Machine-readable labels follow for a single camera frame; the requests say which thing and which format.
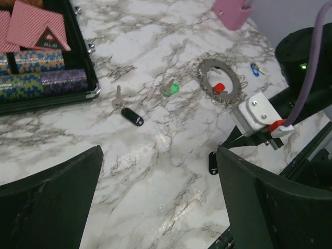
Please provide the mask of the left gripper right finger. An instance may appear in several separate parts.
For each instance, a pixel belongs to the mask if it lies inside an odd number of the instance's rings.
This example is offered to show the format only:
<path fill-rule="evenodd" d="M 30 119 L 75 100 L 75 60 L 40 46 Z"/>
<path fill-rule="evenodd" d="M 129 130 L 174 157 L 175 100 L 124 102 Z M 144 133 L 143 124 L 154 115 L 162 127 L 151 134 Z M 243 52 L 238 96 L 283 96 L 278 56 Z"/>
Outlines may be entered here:
<path fill-rule="evenodd" d="M 220 146 L 216 161 L 236 248 L 331 248 L 331 192 L 290 181 Z"/>

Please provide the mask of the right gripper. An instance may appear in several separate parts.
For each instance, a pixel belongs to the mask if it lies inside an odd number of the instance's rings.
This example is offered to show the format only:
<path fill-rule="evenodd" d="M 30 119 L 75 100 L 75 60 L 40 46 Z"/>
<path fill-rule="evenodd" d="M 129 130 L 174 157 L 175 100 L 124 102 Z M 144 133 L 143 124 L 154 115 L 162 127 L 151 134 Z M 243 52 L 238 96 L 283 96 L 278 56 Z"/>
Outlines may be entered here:
<path fill-rule="evenodd" d="M 284 145 L 280 138 L 272 138 L 267 128 L 263 128 L 246 137 L 242 135 L 239 128 L 235 126 L 228 138 L 221 143 L 221 146 L 231 149 L 245 146 L 258 146 L 260 144 L 271 145 L 274 150 L 278 150 Z"/>

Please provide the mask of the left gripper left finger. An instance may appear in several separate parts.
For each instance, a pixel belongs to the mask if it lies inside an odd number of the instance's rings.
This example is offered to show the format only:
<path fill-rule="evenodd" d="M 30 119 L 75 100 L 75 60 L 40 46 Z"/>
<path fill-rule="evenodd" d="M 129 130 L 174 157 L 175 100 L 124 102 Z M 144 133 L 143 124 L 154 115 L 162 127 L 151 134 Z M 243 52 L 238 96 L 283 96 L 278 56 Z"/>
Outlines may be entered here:
<path fill-rule="evenodd" d="M 1 248 L 79 248 L 103 163 L 100 146 L 1 186 Z"/>

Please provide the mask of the metal disc keyring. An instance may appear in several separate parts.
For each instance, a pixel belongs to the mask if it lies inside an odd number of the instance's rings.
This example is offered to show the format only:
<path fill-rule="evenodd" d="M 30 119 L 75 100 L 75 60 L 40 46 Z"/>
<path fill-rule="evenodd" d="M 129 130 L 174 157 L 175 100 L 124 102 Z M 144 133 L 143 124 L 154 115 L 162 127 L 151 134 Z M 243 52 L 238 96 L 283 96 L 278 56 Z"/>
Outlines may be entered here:
<path fill-rule="evenodd" d="M 237 73 L 237 63 L 220 53 L 204 53 L 191 65 L 191 76 L 195 79 L 205 96 L 216 105 L 232 107 L 244 100 L 244 88 L 248 82 L 244 75 Z M 213 87 L 221 82 L 227 94 L 216 94 Z"/>

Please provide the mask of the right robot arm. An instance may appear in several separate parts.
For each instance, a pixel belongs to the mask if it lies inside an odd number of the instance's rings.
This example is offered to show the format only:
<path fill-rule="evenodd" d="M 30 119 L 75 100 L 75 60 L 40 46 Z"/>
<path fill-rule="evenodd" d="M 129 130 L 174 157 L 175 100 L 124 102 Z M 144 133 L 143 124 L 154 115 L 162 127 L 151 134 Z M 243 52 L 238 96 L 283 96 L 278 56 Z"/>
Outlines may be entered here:
<path fill-rule="evenodd" d="M 319 41 L 319 58 L 313 73 L 309 57 L 314 28 L 307 27 L 290 33 L 275 49 L 275 57 L 288 87 L 269 99 L 282 119 L 286 119 L 299 98 L 308 75 L 312 77 L 309 95 L 294 125 L 304 121 L 331 105 L 331 23 L 323 25 Z"/>

